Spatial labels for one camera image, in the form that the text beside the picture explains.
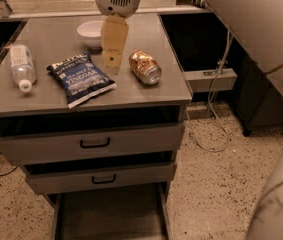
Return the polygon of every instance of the bowl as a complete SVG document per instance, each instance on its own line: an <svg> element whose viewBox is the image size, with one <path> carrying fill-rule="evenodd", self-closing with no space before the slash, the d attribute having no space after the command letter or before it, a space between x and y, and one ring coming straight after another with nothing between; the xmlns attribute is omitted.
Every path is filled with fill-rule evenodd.
<svg viewBox="0 0 283 240"><path fill-rule="evenodd" d="M101 49L101 28L103 21L88 21L77 28L82 40L91 49Z"/></svg>

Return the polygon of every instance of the countertop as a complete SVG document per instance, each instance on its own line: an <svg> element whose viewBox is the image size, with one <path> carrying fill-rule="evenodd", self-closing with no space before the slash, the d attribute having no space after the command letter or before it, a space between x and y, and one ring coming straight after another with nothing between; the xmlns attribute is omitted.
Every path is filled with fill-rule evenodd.
<svg viewBox="0 0 283 240"><path fill-rule="evenodd" d="M103 66L101 52L92 54L93 63L117 83L117 89L68 109L65 91L46 67L86 51L77 27L86 21L103 19L104 16L30 18L16 43L29 47L37 82L30 94L22 93L12 81L8 53L0 65L0 117L190 102L189 88L158 15L143 13L127 19L129 33L117 74ZM128 56L136 49L149 53L161 66L163 73L158 84L145 86L130 70Z"/></svg>

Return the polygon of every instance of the bag of chips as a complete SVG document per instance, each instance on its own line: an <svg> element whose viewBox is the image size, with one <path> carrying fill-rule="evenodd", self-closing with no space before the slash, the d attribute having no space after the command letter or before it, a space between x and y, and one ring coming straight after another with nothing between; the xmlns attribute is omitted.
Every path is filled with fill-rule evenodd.
<svg viewBox="0 0 283 240"><path fill-rule="evenodd" d="M92 63L89 51L51 64L47 70L62 83L69 108L117 87L112 79Z"/></svg>

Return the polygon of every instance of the speckled floor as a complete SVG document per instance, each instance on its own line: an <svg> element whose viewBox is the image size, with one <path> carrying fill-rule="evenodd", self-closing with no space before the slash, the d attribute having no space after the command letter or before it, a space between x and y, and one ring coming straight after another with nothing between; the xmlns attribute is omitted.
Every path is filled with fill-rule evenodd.
<svg viewBox="0 0 283 240"><path fill-rule="evenodd" d="M220 149L225 134L204 106L189 108L190 121L177 157L177 171L167 207L174 240L244 239L258 195L283 151L283 130L242 135L238 119L227 104L216 111L229 134L229 147ZM11 167L0 156L0 173ZM53 209L33 194L20 169L0 177L0 240L50 239Z"/></svg>

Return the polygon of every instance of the black handle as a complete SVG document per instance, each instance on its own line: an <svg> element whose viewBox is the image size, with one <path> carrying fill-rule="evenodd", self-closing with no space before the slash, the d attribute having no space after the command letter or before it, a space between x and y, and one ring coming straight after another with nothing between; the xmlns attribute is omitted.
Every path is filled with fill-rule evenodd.
<svg viewBox="0 0 283 240"><path fill-rule="evenodd" d="M108 184L115 182L117 175L113 174L113 178L111 180L104 180L104 181L96 181L94 176L92 176L92 183L93 184Z"/></svg>
<svg viewBox="0 0 283 240"><path fill-rule="evenodd" d="M107 141L104 144L97 144L97 145L84 145L84 141L80 140L80 147L83 149L89 149L89 148L104 148L106 146L109 146L110 144L110 138L107 138Z"/></svg>

